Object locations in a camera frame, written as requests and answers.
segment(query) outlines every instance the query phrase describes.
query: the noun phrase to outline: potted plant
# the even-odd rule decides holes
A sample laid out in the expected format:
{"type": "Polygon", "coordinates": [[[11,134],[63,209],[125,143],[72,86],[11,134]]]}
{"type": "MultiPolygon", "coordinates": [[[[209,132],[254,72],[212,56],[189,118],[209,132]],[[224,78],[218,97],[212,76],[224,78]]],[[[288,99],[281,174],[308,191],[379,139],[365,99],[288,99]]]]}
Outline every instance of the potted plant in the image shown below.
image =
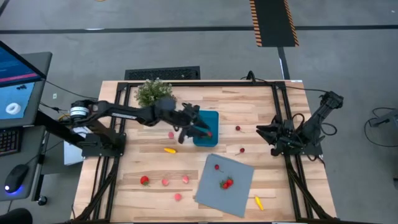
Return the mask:
{"type": "Polygon", "coordinates": [[[156,80],[147,80],[136,91],[136,99],[141,107],[151,106],[161,98],[171,98],[177,100],[172,93],[171,83],[164,83],[157,78],[156,80]]]}

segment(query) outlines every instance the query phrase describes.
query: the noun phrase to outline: gray mat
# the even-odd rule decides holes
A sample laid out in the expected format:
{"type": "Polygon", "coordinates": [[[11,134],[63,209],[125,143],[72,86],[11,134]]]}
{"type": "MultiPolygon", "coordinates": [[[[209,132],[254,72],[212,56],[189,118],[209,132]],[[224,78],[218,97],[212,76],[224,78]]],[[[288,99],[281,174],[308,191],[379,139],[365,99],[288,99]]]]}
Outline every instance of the gray mat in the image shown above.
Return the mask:
{"type": "Polygon", "coordinates": [[[207,157],[195,200],[211,208],[244,217],[254,168],[216,154],[207,157]],[[220,188],[220,182],[232,177],[234,184],[220,188]]]}

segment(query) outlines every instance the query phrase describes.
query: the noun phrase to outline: yellow pepper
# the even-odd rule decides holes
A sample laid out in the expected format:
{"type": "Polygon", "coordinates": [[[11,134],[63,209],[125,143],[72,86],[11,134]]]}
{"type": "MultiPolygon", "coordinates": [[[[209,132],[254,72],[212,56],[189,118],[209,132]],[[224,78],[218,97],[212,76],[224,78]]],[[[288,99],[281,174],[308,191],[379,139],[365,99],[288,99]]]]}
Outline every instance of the yellow pepper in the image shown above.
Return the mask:
{"type": "Polygon", "coordinates": [[[257,203],[257,205],[259,206],[260,210],[261,210],[261,211],[263,211],[263,210],[264,210],[264,208],[262,207],[262,204],[261,204],[260,198],[259,198],[259,197],[257,197],[257,196],[255,196],[254,198],[256,199],[256,203],[257,203]]]}
{"type": "Polygon", "coordinates": [[[175,149],[170,149],[170,148],[164,148],[164,150],[166,151],[166,152],[168,152],[168,153],[176,153],[176,150],[175,149]]]}

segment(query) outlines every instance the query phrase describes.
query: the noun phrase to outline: wooden table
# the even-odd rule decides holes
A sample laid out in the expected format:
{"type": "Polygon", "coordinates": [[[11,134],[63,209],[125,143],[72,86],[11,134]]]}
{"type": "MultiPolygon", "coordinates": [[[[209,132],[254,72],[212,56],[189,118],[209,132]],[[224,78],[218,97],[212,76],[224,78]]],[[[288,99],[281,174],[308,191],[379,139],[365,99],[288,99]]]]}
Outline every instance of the wooden table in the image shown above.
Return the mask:
{"type": "MultiPolygon", "coordinates": [[[[99,99],[113,102],[117,84],[117,81],[103,82],[99,99]]],[[[303,88],[302,83],[286,81],[286,85],[303,88]]],[[[149,128],[135,121],[127,121],[125,131],[127,145],[125,154],[120,160],[111,222],[294,221],[284,158],[271,156],[271,146],[268,146],[256,133],[256,125],[269,124],[275,115],[271,88],[268,86],[173,87],[173,93],[178,99],[179,108],[181,102],[187,101],[200,105],[201,109],[219,112],[219,143],[214,148],[196,147],[192,139],[186,139],[184,144],[178,144],[177,133],[175,139],[168,138],[167,133],[173,131],[173,127],[168,124],[161,122],[149,128]],[[236,125],[242,130],[236,131],[236,125]],[[164,147],[174,148],[178,153],[166,153],[164,147]],[[246,151],[235,156],[242,147],[246,151]],[[195,202],[206,157],[211,153],[254,167],[244,218],[195,202]],[[150,187],[140,185],[139,179],[143,175],[150,178],[150,187]],[[183,175],[189,176],[189,184],[182,182],[183,175]],[[170,185],[167,187],[161,184],[161,179],[164,177],[170,180],[170,185]],[[176,193],[180,193],[183,197],[179,202],[174,200],[176,193]],[[264,211],[258,209],[254,195],[261,198],[264,211]]],[[[292,114],[302,113],[308,119],[310,109],[305,92],[289,88],[287,93],[292,114]]],[[[130,96],[129,106],[138,107],[133,96],[134,92],[130,96]]],[[[109,125],[110,118],[101,121],[109,125]]],[[[83,163],[74,203],[76,215],[80,214],[90,201],[97,160],[98,158],[93,157],[83,163]]],[[[305,156],[302,160],[309,191],[327,213],[335,216],[323,164],[319,161],[310,162],[305,156]]],[[[298,189],[297,191],[301,213],[305,217],[303,197],[298,189]]],[[[102,199],[99,217],[104,217],[107,195],[106,192],[102,199]]]]}

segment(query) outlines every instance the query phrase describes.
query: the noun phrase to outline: keyboard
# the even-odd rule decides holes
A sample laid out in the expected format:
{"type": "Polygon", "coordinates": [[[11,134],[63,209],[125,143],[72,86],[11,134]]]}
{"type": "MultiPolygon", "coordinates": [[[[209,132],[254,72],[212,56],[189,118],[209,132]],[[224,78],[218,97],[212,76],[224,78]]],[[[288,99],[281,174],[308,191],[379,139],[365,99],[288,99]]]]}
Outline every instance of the keyboard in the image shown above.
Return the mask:
{"type": "Polygon", "coordinates": [[[199,67],[152,68],[126,70],[125,80],[199,80],[199,67]]]}
{"type": "Polygon", "coordinates": [[[22,128],[0,130],[0,156],[19,152],[21,149],[22,128]]]}

